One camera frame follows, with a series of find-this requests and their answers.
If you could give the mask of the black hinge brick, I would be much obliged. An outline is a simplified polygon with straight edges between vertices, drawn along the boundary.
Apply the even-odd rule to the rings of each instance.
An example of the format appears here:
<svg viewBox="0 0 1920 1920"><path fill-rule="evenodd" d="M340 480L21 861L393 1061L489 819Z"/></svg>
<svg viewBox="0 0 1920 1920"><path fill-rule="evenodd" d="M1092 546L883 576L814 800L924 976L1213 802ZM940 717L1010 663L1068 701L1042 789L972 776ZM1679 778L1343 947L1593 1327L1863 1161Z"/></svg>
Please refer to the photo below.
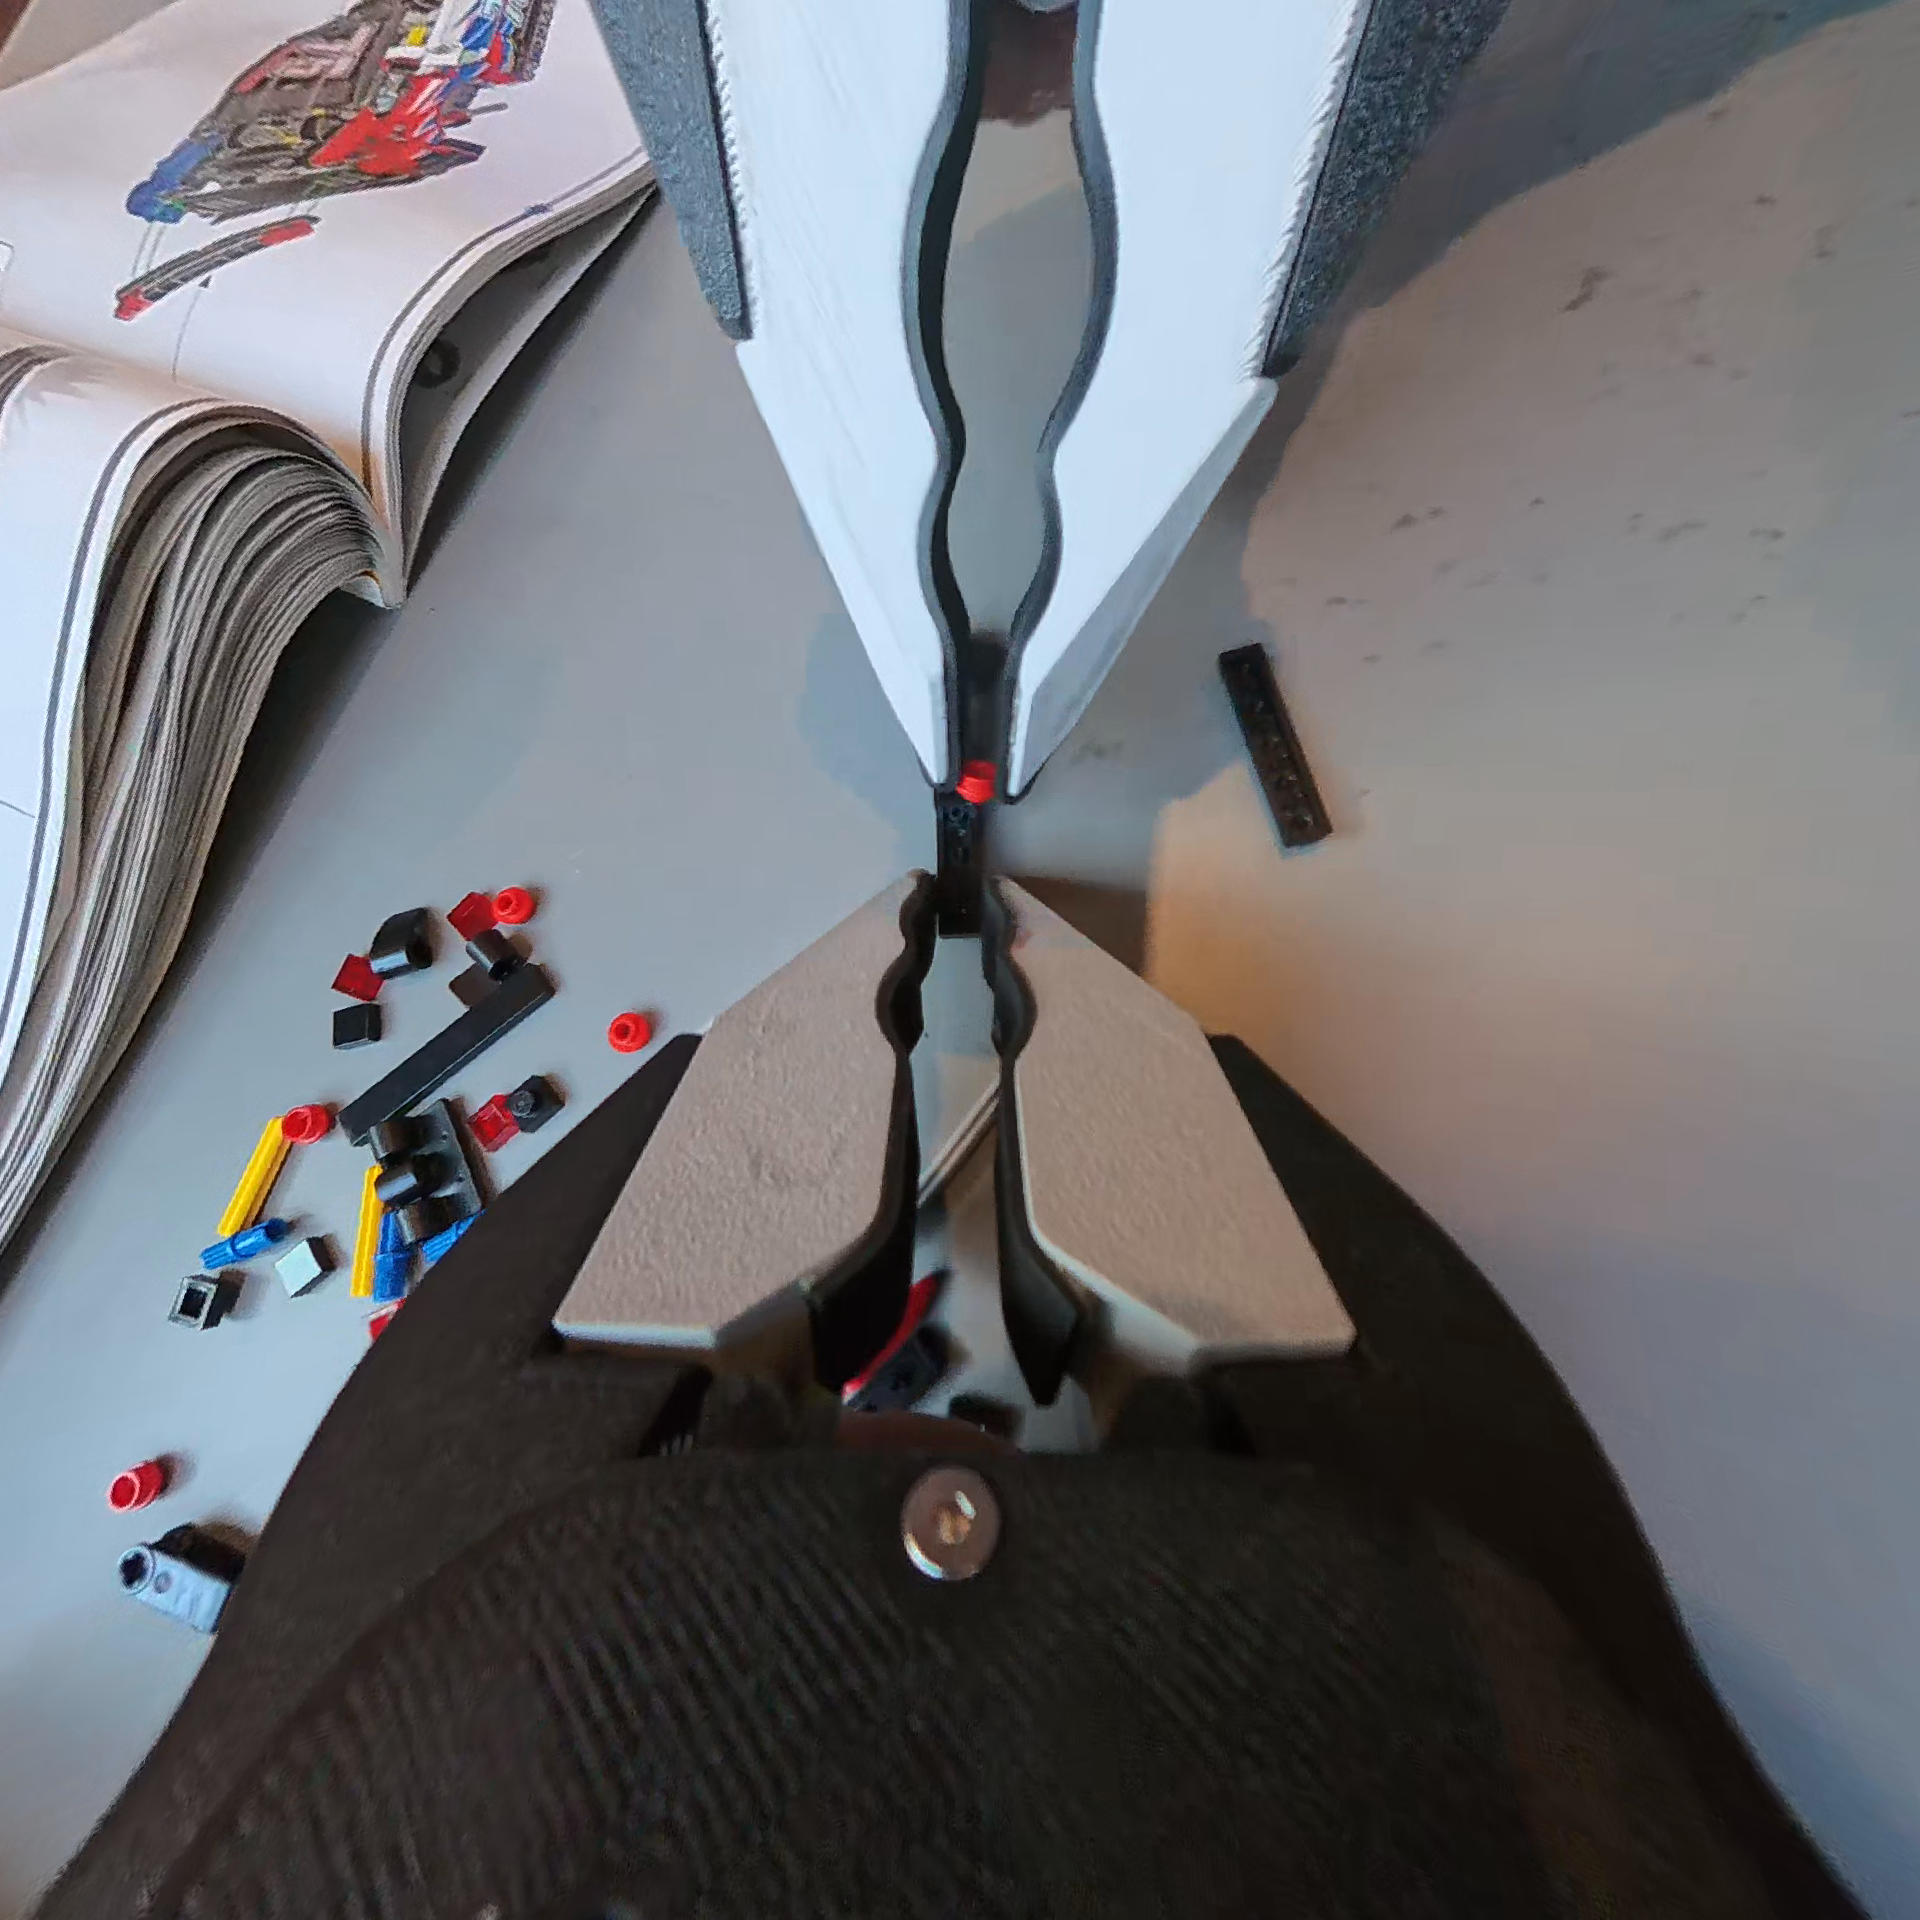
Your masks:
<svg viewBox="0 0 1920 1920"><path fill-rule="evenodd" d="M451 1101L377 1123L367 1145L377 1165L374 1197L397 1219L406 1244L423 1244L484 1210L486 1194Z"/></svg>

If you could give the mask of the black pin connector brick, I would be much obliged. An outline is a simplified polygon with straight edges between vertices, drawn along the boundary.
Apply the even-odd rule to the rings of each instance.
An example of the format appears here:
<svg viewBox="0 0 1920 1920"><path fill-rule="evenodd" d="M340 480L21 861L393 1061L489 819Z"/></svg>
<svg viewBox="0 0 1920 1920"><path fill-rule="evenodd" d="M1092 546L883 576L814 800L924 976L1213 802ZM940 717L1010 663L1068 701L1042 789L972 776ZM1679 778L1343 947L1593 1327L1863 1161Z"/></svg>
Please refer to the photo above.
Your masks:
<svg viewBox="0 0 1920 1920"><path fill-rule="evenodd" d="M213 1636L246 1563L250 1555L226 1536L183 1523L121 1552L116 1578L155 1613Z"/></svg>

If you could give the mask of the small black brick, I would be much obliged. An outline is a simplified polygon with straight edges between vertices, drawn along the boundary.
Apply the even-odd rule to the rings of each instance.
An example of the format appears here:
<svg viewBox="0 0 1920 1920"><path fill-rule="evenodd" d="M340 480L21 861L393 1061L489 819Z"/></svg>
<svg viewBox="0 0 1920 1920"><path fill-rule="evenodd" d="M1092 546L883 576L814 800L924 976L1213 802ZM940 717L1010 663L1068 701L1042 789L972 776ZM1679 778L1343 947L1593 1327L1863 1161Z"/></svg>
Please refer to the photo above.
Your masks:
<svg viewBox="0 0 1920 1920"><path fill-rule="evenodd" d="M869 1376L847 1384L844 1409L853 1413L910 1410L945 1381L947 1371L945 1330L922 1328L885 1359L875 1359Z"/></svg>

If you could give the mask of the grey axle rod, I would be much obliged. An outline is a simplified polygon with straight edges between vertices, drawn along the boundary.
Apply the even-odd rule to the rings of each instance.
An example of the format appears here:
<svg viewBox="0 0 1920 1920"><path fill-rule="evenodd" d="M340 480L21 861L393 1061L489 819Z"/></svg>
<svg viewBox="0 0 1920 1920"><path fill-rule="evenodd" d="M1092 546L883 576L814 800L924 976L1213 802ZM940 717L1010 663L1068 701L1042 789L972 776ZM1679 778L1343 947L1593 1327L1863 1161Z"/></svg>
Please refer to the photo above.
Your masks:
<svg viewBox="0 0 1920 1920"><path fill-rule="evenodd" d="M998 1109L998 1083L988 1083L979 1097L966 1107L965 1116L948 1132L935 1151L927 1152L918 1175L918 1204L940 1195L959 1165L977 1152L986 1133L993 1132Z"/></svg>

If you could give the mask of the open instruction booklet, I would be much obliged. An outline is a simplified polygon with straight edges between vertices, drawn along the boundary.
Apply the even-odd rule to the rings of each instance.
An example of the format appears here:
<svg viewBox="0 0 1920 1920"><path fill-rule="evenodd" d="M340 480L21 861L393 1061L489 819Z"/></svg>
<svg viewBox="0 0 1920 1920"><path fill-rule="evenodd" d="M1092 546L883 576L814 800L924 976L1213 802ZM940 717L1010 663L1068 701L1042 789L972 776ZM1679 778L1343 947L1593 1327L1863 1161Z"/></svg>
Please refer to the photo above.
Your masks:
<svg viewBox="0 0 1920 1920"><path fill-rule="evenodd" d="M649 202L590 4L166 4L4 88L3 1236L169 970L289 643L396 609Z"/></svg>

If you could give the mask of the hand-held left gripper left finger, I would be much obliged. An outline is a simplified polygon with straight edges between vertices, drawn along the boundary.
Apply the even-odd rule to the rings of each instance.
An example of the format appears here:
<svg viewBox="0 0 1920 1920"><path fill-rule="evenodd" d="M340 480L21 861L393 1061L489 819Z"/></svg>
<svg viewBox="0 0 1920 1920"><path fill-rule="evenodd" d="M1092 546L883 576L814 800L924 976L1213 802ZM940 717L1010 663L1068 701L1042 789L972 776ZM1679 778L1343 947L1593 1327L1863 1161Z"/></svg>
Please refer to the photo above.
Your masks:
<svg viewBox="0 0 1920 1920"><path fill-rule="evenodd" d="M926 876L731 1003L612 1202L556 1330L841 1387L911 1285Z"/></svg>

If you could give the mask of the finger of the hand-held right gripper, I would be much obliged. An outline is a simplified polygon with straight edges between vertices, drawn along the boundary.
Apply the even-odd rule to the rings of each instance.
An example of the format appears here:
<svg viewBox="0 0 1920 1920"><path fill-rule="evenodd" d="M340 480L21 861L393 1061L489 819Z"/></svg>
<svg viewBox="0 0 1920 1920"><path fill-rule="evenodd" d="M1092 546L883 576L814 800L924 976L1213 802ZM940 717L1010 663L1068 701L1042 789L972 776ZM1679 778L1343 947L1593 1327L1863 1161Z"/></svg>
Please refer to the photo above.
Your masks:
<svg viewBox="0 0 1920 1920"><path fill-rule="evenodd" d="M1005 793L1062 745L1270 410L1268 329L1372 4L1084 4L1089 335L1046 427L1039 609L1015 619Z"/></svg>
<svg viewBox="0 0 1920 1920"><path fill-rule="evenodd" d="M966 4L703 7L745 303L737 361L926 778L953 769L932 512L953 431L922 241L972 57Z"/></svg>

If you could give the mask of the red wedge brick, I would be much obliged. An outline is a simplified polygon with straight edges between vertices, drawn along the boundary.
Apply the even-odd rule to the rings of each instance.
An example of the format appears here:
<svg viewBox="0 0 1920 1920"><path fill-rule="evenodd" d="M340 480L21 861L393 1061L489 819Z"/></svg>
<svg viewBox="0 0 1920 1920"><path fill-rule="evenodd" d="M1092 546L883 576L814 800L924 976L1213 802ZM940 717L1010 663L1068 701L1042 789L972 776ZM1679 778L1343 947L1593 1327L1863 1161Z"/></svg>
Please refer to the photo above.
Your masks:
<svg viewBox="0 0 1920 1920"><path fill-rule="evenodd" d="M906 1297L902 1315L893 1332L885 1339L885 1344L875 1351L867 1368L841 1386L844 1404L850 1404L863 1387L875 1386L885 1368L906 1351L911 1337L927 1322L932 1307L941 1300L948 1274L950 1269L935 1266L932 1271L911 1281Z"/></svg>

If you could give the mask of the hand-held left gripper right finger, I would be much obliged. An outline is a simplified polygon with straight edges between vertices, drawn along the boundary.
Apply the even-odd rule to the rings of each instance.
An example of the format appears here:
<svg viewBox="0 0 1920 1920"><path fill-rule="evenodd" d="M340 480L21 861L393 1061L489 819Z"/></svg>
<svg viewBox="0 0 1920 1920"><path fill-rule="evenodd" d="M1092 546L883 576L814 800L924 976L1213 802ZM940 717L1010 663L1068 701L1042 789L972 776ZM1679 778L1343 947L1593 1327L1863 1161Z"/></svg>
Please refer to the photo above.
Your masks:
<svg viewBox="0 0 1920 1920"><path fill-rule="evenodd" d="M1353 1319L1203 1027L1017 882L981 904L1002 1319L1030 1400L1349 1356Z"/></svg>

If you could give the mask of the pile of small brick pieces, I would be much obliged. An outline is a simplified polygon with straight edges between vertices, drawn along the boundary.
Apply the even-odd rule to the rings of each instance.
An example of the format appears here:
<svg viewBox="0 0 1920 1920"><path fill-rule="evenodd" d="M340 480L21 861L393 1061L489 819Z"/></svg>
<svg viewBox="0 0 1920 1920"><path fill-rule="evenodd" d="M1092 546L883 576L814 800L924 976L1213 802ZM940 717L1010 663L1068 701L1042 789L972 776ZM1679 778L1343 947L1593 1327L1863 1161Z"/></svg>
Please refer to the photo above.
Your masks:
<svg viewBox="0 0 1920 1920"><path fill-rule="evenodd" d="M271 1212L271 1200L294 1151L343 1133L367 1152L358 1187L348 1259L349 1297L374 1306L367 1330L374 1335L393 1319L409 1295L417 1274L438 1261L477 1217L457 1223L423 1244L406 1244L401 1223L374 1194L377 1165L367 1132L382 1121L417 1113L442 1099L469 1065L510 1035L526 1018L547 1007L556 984L539 962L519 947L517 929L539 911L530 887L469 892L446 917L460 939L466 970L453 988L462 1012L435 1037L417 1047L405 1061L385 1072L367 1093L340 1109L307 1101L271 1116L250 1152L213 1241L198 1252L198 1269L178 1282L166 1322L178 1328L218 1328L238 1300L242 1271L261 1257L271 1257L282 1288L299 1297L322 1282L337 1266L322 1236L294 1235L294 1221ZM535 1077L519 1088L484 1099L469 1119L460 1116L469 1148L493 1151L506 1140L532 1133L561 1109L561 1093Z"/></svg>

